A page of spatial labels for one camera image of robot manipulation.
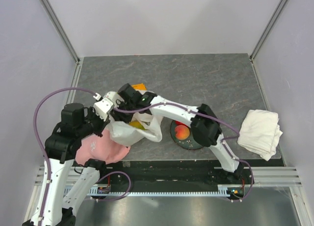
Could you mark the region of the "fake yellow green mango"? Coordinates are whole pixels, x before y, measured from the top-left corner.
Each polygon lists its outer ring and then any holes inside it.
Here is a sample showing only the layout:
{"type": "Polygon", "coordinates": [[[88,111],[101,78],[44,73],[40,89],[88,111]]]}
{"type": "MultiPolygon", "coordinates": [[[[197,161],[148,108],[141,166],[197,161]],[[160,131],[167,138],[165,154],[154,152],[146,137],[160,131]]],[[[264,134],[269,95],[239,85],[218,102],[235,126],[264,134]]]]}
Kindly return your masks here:
{"type": "Polygon", "coordinates": [[[136,129],[140,129],[140,130],[147,130],[147,128],[145,128],[139,121],[132,121],[129,123],[130,126],[136,128],[136,129]]]}

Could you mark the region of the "white plastic bag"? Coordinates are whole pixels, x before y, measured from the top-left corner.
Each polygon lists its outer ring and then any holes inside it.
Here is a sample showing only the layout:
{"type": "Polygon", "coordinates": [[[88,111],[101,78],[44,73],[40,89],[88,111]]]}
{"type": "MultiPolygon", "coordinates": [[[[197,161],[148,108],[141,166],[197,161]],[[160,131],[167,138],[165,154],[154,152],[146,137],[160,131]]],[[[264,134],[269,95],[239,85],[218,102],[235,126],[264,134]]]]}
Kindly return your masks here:
{"type": "Polygon", "coordinates": [[[162,140],[161,122],[163,117],[161,115],[150,115],[146,113],[135,113],[132,121],[138,121],[144,128],[135,128],[129,123],[122,121],[114,121],[110,118],[110,123],[106,129],[110,133],[110,138],[118,144],[124,146],[131,146],[143,138],[153,142],[160,142],[162,140]]]}

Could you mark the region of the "fake red bell pepper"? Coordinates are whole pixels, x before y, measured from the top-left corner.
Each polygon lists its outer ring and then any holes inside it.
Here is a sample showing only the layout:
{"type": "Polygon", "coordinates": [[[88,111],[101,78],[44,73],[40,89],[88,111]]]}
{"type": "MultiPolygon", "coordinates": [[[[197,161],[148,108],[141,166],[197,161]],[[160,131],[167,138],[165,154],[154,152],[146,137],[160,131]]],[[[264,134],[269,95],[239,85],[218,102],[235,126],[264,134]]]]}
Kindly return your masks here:
{"type": "Polygon", "coordinates": [[[179,121],[175,121],[175,123],[176,123],[177,125],[184,125],[184,123],[179,122],[179,121]]]}

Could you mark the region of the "fake peach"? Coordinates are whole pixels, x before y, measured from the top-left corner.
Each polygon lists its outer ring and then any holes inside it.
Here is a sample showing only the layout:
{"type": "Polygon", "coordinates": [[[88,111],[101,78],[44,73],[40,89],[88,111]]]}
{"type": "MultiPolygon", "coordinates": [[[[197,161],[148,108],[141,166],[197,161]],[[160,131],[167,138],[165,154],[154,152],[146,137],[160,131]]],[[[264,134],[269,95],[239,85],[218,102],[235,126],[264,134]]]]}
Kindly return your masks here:
{"type": "Polygon", "coordinates": [[[178,140],[186,140],[190,135],[190,129],[185,125],[177,125],[175,127],[175,137],[178,140]]]}

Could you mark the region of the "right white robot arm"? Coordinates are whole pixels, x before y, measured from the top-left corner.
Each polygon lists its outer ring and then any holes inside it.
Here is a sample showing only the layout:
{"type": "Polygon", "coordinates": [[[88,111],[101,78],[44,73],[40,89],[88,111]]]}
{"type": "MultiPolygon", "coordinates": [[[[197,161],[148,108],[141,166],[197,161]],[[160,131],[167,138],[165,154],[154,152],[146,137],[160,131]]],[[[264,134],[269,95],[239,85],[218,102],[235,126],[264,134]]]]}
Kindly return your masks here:
{"type": "Polygon", "coordinates": [[[117,121],[128,123],[135,113],[159,115],[190,128],[193,139],[202,147],[208,147],[219,160],[229,183],[237,183],[242,178],[243,164],[233,154],[222,133],[221,124],[212,109],[206,105],[188,106],[167,100],[153,92],[143,94],[130,84],[123,85],[117,92],[120,98],[114,99],[117,105],[111,112],[117,121]]]}

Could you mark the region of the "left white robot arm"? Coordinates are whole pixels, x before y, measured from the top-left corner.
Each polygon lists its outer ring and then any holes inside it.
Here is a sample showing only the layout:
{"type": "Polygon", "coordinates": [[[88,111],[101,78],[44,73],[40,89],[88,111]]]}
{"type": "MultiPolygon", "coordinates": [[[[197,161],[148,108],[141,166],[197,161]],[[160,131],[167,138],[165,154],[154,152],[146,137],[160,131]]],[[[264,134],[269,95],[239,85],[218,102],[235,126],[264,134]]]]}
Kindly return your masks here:
{"type": "Polygon", "coordinates": [[[73,226],[77,211],[95,183],[107,180],[105,162],[89,158],[82,176],[65,194],[68,175],[82,140],[92,134],[102,137],[114,105],[108,100],[87,108],[71,103],[61,111],[61,121],[45,141],[45,168],[42,189],[34,214],[25,226],[73,226]]]}

